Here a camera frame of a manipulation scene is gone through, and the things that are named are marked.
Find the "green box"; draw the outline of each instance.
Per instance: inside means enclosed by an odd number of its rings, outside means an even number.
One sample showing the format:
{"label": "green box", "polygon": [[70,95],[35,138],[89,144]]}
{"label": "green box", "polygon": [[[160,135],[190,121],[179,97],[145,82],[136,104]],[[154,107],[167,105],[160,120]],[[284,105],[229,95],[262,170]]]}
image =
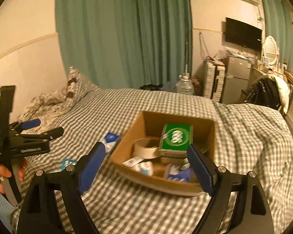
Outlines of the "green box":
{"label": "green box", "polygon": [[159,151],[162,156],[186,158],[193,142],[192,125],[166,124],[162,131]]}

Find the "mirror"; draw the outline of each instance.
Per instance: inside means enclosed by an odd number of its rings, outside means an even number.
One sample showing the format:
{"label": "mirror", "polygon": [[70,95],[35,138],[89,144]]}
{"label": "mirror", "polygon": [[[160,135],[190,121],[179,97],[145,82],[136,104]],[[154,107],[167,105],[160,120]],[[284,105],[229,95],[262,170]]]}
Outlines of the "mirror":
{"label": "mirror", "polygon": [[278,47],[275,39],[272,36],[268,36],[265,40],[264,46],[264,56],[268,58],[269,65],[274,65],[277,61]]}

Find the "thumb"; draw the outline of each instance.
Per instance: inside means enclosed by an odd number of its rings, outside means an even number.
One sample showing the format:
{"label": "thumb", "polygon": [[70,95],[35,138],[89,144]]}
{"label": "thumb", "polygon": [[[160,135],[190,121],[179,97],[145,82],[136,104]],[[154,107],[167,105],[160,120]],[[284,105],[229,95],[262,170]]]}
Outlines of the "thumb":
{"label": "thumb", "polygon": [[4,165],[0,164],[0,176],[10,178],[12,173]]}

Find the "tape roll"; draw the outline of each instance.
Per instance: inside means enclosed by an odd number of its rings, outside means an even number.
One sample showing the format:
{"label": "tape roll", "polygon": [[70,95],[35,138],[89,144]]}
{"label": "tape roll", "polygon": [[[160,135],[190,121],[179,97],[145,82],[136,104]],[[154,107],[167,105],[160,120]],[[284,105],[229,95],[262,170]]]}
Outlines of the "tape roll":
{"label": "tape roll", "polygon": [[142,138],[133,144],[133,155],[144,159],[154,159],[160,156],[158,146],[160,139]]}

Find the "clear plastic bottle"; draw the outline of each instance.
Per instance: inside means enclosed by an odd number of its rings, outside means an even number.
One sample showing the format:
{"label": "clear plastic bottle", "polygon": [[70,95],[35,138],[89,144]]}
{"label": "clear plastic bottle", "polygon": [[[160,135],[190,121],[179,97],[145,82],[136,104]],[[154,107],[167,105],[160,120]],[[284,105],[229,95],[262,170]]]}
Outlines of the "clear plastic bottle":
{"label": "clear plastic bottle", "polygon": [[193,95],[194,87],[188,75],[180,75],[180,81],[176,84],[176,91],[185,95]]}

